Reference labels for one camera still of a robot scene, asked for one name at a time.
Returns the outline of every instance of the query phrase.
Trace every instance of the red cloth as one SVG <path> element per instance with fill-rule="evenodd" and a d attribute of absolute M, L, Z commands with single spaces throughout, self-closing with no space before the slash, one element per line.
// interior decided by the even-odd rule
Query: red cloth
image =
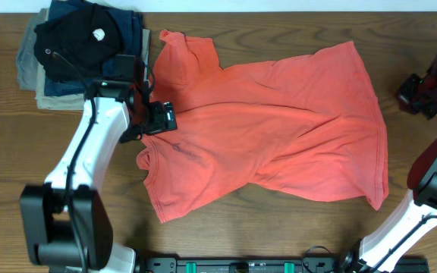
<path fill-rule="evenodd" d="M 178 129 L 137 156 L 161 222 L 247 183 L 315 201 L 388 194 L 387 136 L 352 42 L 315 55 L 221 69 L 212 39 L 162 31 L 153 99 Z"/>

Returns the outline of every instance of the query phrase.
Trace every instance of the stack of clothes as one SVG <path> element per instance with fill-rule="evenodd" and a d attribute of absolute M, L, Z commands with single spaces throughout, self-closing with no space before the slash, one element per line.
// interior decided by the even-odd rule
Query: stack of clothes
<path fill-rule="evenodd" d="M 64 56 L 91 84 L 94 79 L 118 80 L 117 54 L 134 55 L 147 67 L 149 41 L 150 31 L 143 29 L 142 17 L 133 11 L 54 0 L 28 24 L 17 54 L 17 81 L 21 89 L 36 91 L 40 109 L 81 110 L 83 84 L 52 53 Z"/>

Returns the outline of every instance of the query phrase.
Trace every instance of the orange garment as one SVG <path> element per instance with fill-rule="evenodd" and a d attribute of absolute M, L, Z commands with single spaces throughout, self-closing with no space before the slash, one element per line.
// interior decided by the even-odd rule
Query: orange garment
<path fill-rule="evenodd" d="M 387 136 L 354 44 L 221 69 L 212 39 L 163 30 L 153 99 L 178 129 L 137 156 L 161 222 L 247 183 L 315 201 L 388 194 Z"/>

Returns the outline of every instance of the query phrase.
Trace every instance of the blue denim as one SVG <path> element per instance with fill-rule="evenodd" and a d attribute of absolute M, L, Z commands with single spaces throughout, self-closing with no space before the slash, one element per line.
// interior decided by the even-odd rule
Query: blue denim
<path fill-rule="evenodd" d="M 92 3 L 81 0 L 56 1 L 53 0 L 49 9 L 49 20 L 60 18 L 72 11 L 79 10 Z M 143 18 L 133 11 L 123 11 L 117 8 L 104 7 L 109 15 L 114 19 L 116 26 L 119 29 L 122 38 L 122 54 L 141 55 L 141 47 L 143 41 Z M 105 61 L 101 66 L 103 77 L 108 80 L 113 75 L 115 70 L 115 62 L 113 58 Z M 85 79 L 87 84 L 92 83 L 92 78 Z M 45 96 L 66 96 L 73 94 L 81 94 L 84 92 L 83 84 L 79 80 L 69 80 L 65 82 L 54 82 L 48 77 L 45 78 Z"/>

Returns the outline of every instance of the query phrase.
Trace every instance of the wood grain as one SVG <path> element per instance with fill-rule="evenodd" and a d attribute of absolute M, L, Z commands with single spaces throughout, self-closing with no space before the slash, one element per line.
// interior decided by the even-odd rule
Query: wood grain
<path fill-rule="evenodd" d="M 145 14 L 152 30 L 212 37 L 222 67 L 278 60 L 353 40 L 379 97 L 388 128 L 390 195 L 375 212 L 364 198 L 311 202 L 248 185 L 188 216 L 160 224 L 135 158 L 138 142 L 118 146 L 103 188 L 115 239 L 138 249 L 180 256 L 300 256 L 313 245 L 339 253 L 373 232 L 406 192 L 416 157 L 436 138 L 427 121 L 398 110 L 393 93 L 422 73 L 437 48 L 436 13 Z M 27 258 L 18 198 L 41 184 L 63 155 L 80 120 L 75 111 L 40 111 L 34 93 L 16 83 L 15 56 L 30 14 L 0 14 L 0 272 L 45 272 Z M 437 272 L 437 228 L 411 251 Z"/>

